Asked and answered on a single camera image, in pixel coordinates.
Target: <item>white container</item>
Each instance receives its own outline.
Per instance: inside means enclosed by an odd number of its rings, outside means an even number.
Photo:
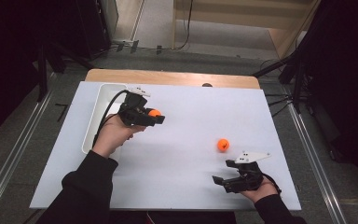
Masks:
[[[89,127],[83,140],[82,150],[84,153],[89,153],[89,151],[92,149],[94,136],[98,131],[103,113],[105,112],[109,103],[112,101],[116,94],[126,89],[127,86],[123,84],[103,84],[100,87],[97,99],[95,101],[94,109],[92,111],[92,116],[89,120]],[[124,102],[125,96],[126,94],[123,93],[115,100],[106,116],[109,114],[116,114],[118,112],[120,105]],[[115,153],[111,154],[109,158],[118,161],[120,158],[120,150],[121,147],[118,147]]]

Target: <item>person's right hand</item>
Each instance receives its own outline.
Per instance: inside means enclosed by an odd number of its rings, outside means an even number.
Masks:
[[[252,200],[253,203],[256,203],[264,197],[272,194],[278,194],[278,191],[275,189],[274,184],[264,177],[258,190],[241,191],[240,194]]]
[[[135,133],[143,132],[145,128],[139,125],[126,126],[119,115],[109,115],[105,119],[92,150],[108,158],[110,154],[115,152],[117,147],[132,138]]]

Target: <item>wire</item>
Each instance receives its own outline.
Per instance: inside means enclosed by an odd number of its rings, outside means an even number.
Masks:
[[[278,103],[281,103],[283,101],[287,101],[289,99],[289,97],[284,97],[283,99],[279,100],[279,101],[275,101],[272,103],[268,103],[268,106],[272,106],[272,105],[277,105]]]
[[[123,46],[123,48],[132,48],[132,46]],[[136,47],[137,49],[151,49],[151,48],[145,48],[145,47]],[[118,45],[116,47],[112,47],[111,49],[109,50],[112,50],[112,49],[118,49]],[[161,49],[152,49],[152,50],[166,50],[166,49],[169,49],[169,50],[172,50],[171,48],[161,48]]]
[[[275,112],[274,114],[272,114],[271,116],[274,118],[275,116],[277,116],[279,113],[281,113],[281,111],[283,111],[288,105],[290,105],[292,102],[287,102],[286,103],[286,105],[282,108],[282,109],[280,109],[280,110],[278,110],[277,112]]]
[[[187,34],[186,20],[185,20],[185,0],[182,0],[182,12],[183,12],[183,27],[185,28]]]
[[[103,117],[101,118],[101,122],[100,122],[100,126],[98,127],[98,131],[97,133],[95,134],[94,136],[94,141],[92,143],[92,146],[94,147],[95,145],[95,142],[97,141],[98,139],[98,136],[100,135],[100,131],[101,129],[103,128],[103,125],[108,121],[108,119],[105,119],[106,118],[106,115],[107,113],[109,112],[109,109],[110,107],[112,106],[112,104],[115,102],[115,100],[118,98],[118,96],[120,96],[122,93],[130,93],[129,91],[127,90],[124,90],[124,91],[120,91],[118,92],[114,97],[113,99],[110,101],[109,105],[107,106],[107,108],[105,109],[104,113],[103,113]]]
[[[289,96],[288,94],[265,94],[265,96]]]
[[[191,12],[193,11],[193,0],[191,0],[190,2],[190,10],[188,11],[188,20],[187,20],[187,37],[186,37],[186,41],[185,43],[179,47],[179,48],[176,48],[174,50],[180,50],[182,49],[188,42],[188,39],[190,38],[190,21],[191,21]]]
[[[266,179],[268,179],[269,181],[272,182],[273,186],[275,187],[275,189],[278,191],[278,194],[281,195],[282,193],[282,190],[279,188],[279,186],[277,185],[277,182],[275,182],[275,180],[269,176],[269,175],[266,175],[264,173],[261,173],[261,175],[263,175]]]
[[[22,222],[22,224],[27,224],[29,221],[31,221],[31,219],[34,218],[34,216],[36,216],[40,211],[42,211],[42,209],[37,209],[36,211],[34,211],[24,222]]]
[[[270,61],[277,61],[277,63],[281,63],[282,66],[285,65],[285,64],[282,63],[281,60],[279,60],[279,59],[268,59],[268,60],[265,60],[264,62],[262,62],[262,63],[260,64],[260,69],[259,69],[259,71],[261,71],[261,69],[262,69],[262,67],[263,67],[263,64],[265,64],[265,63],[267,63],[267,62],[270,62]]]

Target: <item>orange ball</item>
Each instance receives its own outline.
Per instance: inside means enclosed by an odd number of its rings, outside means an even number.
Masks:
[[[161,112],[159,112],[157,109],[152,109],[152,110],[150,110],[150,112],[149,112],[148,115],[149,115],[149,116],[153,116],[153,117],[155,117],[155,116],[161,116]]]
[[[226,138],[222,138],[217,142],[217,148],[219,148],[220,151],[224,152],[229,148],[229,142]]]

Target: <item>white table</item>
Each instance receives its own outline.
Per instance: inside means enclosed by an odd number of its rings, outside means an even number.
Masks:
[[[46,208],[61,191],[62,178],[85,154],[82,143],[101,82],[81,82],[31,202]],[[225,193],[212,175],[238,176],[225,160],[243,150],[269,152],[260,169],[273,176],[290,210],[299,210],[296,190],[261,90],[141,85],[152,96],[147,107],[160,110],[163,124],[149,127],[126,142],[113,176],[112,209],[246,210],[253,204]],[[219,138],[230,149],[216,149]]]

